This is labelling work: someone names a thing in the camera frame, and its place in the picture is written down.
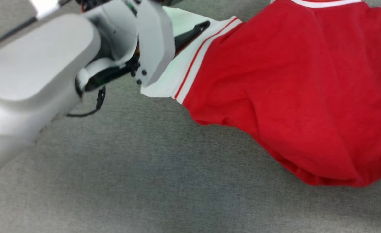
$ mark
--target black cable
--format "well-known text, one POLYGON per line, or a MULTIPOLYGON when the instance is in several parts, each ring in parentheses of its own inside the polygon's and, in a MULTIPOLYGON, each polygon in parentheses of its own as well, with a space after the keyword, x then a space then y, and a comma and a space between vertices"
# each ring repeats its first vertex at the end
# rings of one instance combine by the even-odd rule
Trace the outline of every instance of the black cable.
POLYGON ((96 104, 95 110, 93 110, 91 112, 83 113, 83 114, 67 114, 66 116, 67 117, 83 118, 83 117, 87 117, 89 115, 93 115, 94 113, 100 111, 101 106, 103 106, 105 98, 106 98, 106 86, 103 86, 103 88, 98 91, 97 104, 96 104))
POLYGON ((65 4, 69 3, 71 0, 61 0, 58 2, 60 6, 64 6, 65 4))
POLYGON ((84 91, 89 92, 96 90, 97 88, 108 84, 109 82, 120 78, 121 76, 129 73, 135 73, 140 67, 139 56, 133 55, 133 57, 126 62, 126 66, 123 68, 110 67, 95 74, 88 80, 88 83, 84 87, 84 91))
MULTIPOLYGON (((61 6, 64 6, 65 4, 69 3, 71 0, 61 0, 58 2, 58 4, 61 6)), ((36 18, 36 16, 33 16, 32 18, 24 21, 23 23, 17 25, 15 28, 13 28, 12 30, 8 31, 7 33, 3 34, 2 36, 0 36, 0 43, 4 40, 6 40, 7 38, 9 38, 11 35, 17 33, 18 31, 28 27, 29 25, 37 22, 38 19, 36 18)))

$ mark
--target red stripe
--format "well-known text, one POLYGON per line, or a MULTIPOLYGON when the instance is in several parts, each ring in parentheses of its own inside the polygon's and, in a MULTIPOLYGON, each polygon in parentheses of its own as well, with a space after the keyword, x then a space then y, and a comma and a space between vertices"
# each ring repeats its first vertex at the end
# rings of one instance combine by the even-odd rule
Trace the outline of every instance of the red stripe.
POLYGON ((182 90, 182 87, 183 87, 183 85, 185 84, 186 79, 187 79, 188 76, 189 76, 189 72, 190 72, 191 69, 192 69, 193 63, 195 63, 196 57, 198 56, 199 52, 200 52, 201 49, 202 49, 202 46, 203 46, 203 45, 204 45, 210 38, 212 38, 212 37, 218 35, 219 33, 221 33, 226 27, 228 27, 230 24, 232 24, 232 23, 233 23, 235 20, 237 20, 237 19, 238 19, 238 18, 233 19, 233 20, 232 20, 231 22, 229 22, 224 28, 222 28, 219 32, 217 32, 216 34, 211 35, 211 36, 208 37, 205 41, 202 42, 201 46, 199 46, 199 49, 196 51, 196 54, 195 54, 195 56, 193 57, 192 62, 191 62, 190 65, 189 65, 188 72, 186 72, 185 78, 183 79, 182 84, 180 85, 178 92, 177 92, 176 95, 175 95, 175 100, 177 100, 177 97, 178 97, 180 91, 182 90))

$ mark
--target white trim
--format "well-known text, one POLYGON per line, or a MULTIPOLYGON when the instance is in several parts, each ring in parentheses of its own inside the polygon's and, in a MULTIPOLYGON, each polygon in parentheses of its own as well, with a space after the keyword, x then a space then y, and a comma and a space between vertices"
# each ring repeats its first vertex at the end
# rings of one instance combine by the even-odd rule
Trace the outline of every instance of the white trim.
POLYGON ((327 7, 342 6, 346 4, 361 2, 361 0, 340 0, 340 1, 321 2, 321 3, 309 2, 309 1, 303 1, 303 0, 291 0, 291 1, 308 8, 327 8, 327 7))
MULTIPOLYGON (((229 22, 231 22, 232 20, 236 19, 236 17, 232 17, 231 19, 227 20, 227 21, 224 21, 225 24, 228 24, 229 22)), ((182 86, 182 89, 180 90, 180 93, 178 95, 178 97, 176 98, 176 101, 179 102, 179 103, 183 103, 185 98, 186 98, 186 95, 188 94, 189 90, 191 89, 192 87, 192 84, 193 84, 193 81, 195 81, 195 78, 196 78, 196 75, 198 74, 198 71, 199 71, 199 68, 201 67, 201 64, 202 64, 202 61, 205 57, 205 54, 206 52, 208 51, 208 48, 210 46, 210 44, 218 37, 228 33, 229 31, 231 31, 233 28, 235 28, 236 26, 238 26, 239 24, 241 24, 242 21, 239 20, 239 19, 236 19, 235 21, 233 21, 230 25, 228 25, 226 28, 219 28, 219 30, 217 30, 215 33, 212 33, 211 35, 214 35, 216 34, 217 32, 221 31, 221 33, 215 35, 214 37, 211 37, 209 40, 207 40, 205 42, 205 44, 201 47, 201 49, 199 50, 199 53, 198 53, 198 56, 196 57, 190 71, 189 71, 189 74, 186 78, 186 81, 185 83, 183 84, 182 86)), ((174 97, 177 93, 177 90, 180 88, 180 85, 176 88, 176 91, 173 93, 173 96, 174 97)))
POLYGON ((174 23, 173 26, 174 27, 181 26, 183 28, 183 31, 189 31, 195 27, 195 24, 204 22, 207 19, 211 22, 211 25, 198 38, 196 38, 195 41, 193 41, 178 56, 176 56, 176 58, 173 59, 173 61, 169 64, 168 68, 165 70, 165 72, 162 74, 162 76, 159 78, 157 82, 147 87, 143 87, 143 86, 141 87, 140 93, 144 94, 145 96, 175 98, 180 86, 183 83, 184 78, 186 77, 186 73, 189 70, 189 65, 192 63, 192 60, 195 57, 195 54, 198 51, 201 44, 207 38, 217 34, 218 32, 221 32, 219 35, 206 41, 204 46, 202 46, 201 50, 199 50, 198 57, 195 59, 195 62, 192 65, 192 69, 189 71, 186 81, 183 84, 182 89, 180 90, 181 92, 178 95, 178 102, 182 103, 193 81, 195 80, 195 76, 199 70, 199 67, 201 66, 202 59, 205 56, 207 48, 209 47, 211 42, 215 38, 219 37, 220 35, 224 33, 227 33, 232 28, 235 28, 237 25, 241 23, 241 20, 237 19, 236 17, 232 17, 231 19, 220 21, 220 22, 215 21, 213 19, 209 19, 209 18, 195 19, 191 22, 189 22, 189 20, 183 20, 183 19, 191 19, 191 17, 188 17, 187 15, 185 15, 185 17, 182 17, 182 21, 186 22, 185 24, 182 23, 182 24, 175 25, 174 23))

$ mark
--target cloth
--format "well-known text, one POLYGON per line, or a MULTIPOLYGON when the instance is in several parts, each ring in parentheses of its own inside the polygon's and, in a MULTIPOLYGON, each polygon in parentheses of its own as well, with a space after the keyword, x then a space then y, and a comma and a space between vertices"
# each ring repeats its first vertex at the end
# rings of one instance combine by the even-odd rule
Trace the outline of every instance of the cloth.
POLYGON ((308 184, 381 179, 380 8, 277 0, 219 35, 171 77, 196 122, 249 133, 308 184))

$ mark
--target white plastic casing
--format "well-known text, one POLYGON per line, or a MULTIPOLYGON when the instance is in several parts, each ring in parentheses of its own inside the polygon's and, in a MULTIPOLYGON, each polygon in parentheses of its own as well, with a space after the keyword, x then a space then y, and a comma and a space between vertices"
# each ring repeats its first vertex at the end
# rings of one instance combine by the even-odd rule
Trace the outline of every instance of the white plastic casing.
POLYGON ((0 168, 79 103, 75 77, 100 49, 88 19, 63 15, 0 49, 0 168))
POLYGON ((143 0, 137 12, 140 68, 136 79, 146 87, 158 81, 175 57, 172 23, 160 3, 143 0))

